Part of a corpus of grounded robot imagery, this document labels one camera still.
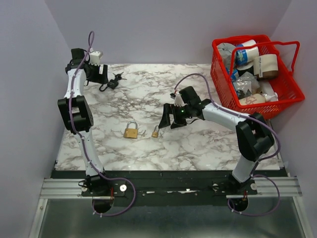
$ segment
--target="gray wall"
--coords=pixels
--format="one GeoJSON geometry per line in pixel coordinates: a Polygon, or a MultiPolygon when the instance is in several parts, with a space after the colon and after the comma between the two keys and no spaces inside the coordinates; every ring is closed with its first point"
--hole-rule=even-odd
{"type": "Polygon", "coordinates": [[[211,42],[271,35],[291,0],[46,0],[68,46],[94,48],[107,63],[210,63],[211,42]]]}
{"type": "MultiPolygon", "coordinates": [[[[273,120],[278,132],[283,160],[292,175],[297,175],[304,202],[317,237],[317,2],[293,0],[272,38],[281,41],[298,40],[301,48],[295,65],[294,78],[306,99],[290,107],[273,120]]],[[[293,49],[280,48],[285,62],[290,62],[293,49]]]]}
{"type": "Polygon", "coordinates": [[[43,0],[1,1],[0,32],[0,237],[25,238],[62,137],[70,52],[43,0]]]}

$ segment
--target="small padlock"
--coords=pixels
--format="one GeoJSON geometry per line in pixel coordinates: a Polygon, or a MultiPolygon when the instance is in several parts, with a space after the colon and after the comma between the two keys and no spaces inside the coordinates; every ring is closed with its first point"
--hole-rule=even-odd
{"type": "Polygon", "coordinates": [[[124,135],[123,137],[124,138],[137,138],[138,136],[138,124],[135,122],[135,121],[130,121],[128,124],[127,124],[127,128],[125,129],[124,131],[124,135]],[[135,124],[135,129],[133,128],[129,128],[129,125],[131,123],[134,123],[135,124]]]}
{"type": "Polygon", "coordinates": [[[159,126],[156,125],[156,126],[154,127],[154,131],[152,132],[152,137],[158,138],[158,136],[159,136],[159,126]]]}

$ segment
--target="plastic basket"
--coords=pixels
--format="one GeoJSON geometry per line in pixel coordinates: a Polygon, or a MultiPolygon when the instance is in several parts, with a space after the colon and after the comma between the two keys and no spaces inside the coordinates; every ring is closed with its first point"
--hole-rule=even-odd
{"type": "Polygon", "coordinates": [[[224,39],[215,39],[212,42],[212,47],[213,56],[211,63],[211,77],[214,82],[217,93],[219,95],[221,104],[224,107],[248,114],[258,112],[261,113],[265,119],[270,119],[279,114],[281,111],[285,110],[290,105],[294,104],[295,102],[300,102],[305,99],[304,94],[302,93],[301,89],[298,87],[297,83],[293,78],[294,65],[300,47],[300,43],[298,41],[270,41],[269,37],[266,35],[235,36],[224,39]],[[217,45],[219,45],[220,43],[231,43],[233,45],[238,45],[252,39],[256,41],[255,45],[249,47],[237,47],[234,49],[234,51],[232,52],[230,73],[228,74],[222,62],[221,55],[217,49],[217,45]],[[274,47],[274,45],[292,44],[296,44],[296,51],[291,65],[292,70],[289,71],[283,63],[281,57],[279,56],[279,51],[274,47]],[[230,78],[230,75],[233,71],[233,56],[237,50],[251,49],[255,46],[259,48],[260,55],[277,55],[279,76],[275,79],[269,80],[269,82],[273,90],[278,94],[278,101],[242,106],[239,103],[238,96],[234,90],[230,78]]]}

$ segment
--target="padlock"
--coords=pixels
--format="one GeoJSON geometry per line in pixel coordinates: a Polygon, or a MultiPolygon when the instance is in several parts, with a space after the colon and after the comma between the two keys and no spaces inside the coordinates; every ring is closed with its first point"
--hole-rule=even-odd
{"type": "Polygon", "coordinates": [[[124,131],[124,135],[123,137],[124,138],[137,138],[138,136],[138,124],[135,122],[135,121],[130,121],[128,124],[127,124],[127,128],[125,129],[124,131]],[[135,124],[135,129],[133,128],[129,128],[129,125],[131,123],[134,123],[135,124]]]}
{"type": "Polygon", "coordinates": [[[154,131],[152,132],[152,137],[158,138],[158,136],[159,136],[159,126],[156,125],[156,126],[154,127],[154,131]]]}

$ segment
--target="marble table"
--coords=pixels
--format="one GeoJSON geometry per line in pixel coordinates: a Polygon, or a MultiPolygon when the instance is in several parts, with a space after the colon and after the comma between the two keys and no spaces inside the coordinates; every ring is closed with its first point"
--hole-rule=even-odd
{"type": "MultiPolygon", "coordinates": [[[[240,157],[235,132],[209,121],[151,134],[159,124],[163,104],[172,103],[175,84],[189,73],[202,73],[210,83],[212,96],[220,103],[210,76],[210,64],[115,64],[112,73],[124,72],[119,86],[98,90],[98,84],[85,87],[85,97],[94,116],[93,138],[106,170],[232,170],[240,157]],[[139,126],[137,139],[123,138],[129,121],[139,126]]],[[[199,77],[184,80],[180,89],[193,86],[207,98],[205,82],[199,77]]],[[[55,166],[57,170],[84,170],[84,161],[75,138],[65,131],[55,166]]],[[[259,170],[278,170],[278,159],[263,161],[259,170]]]]}

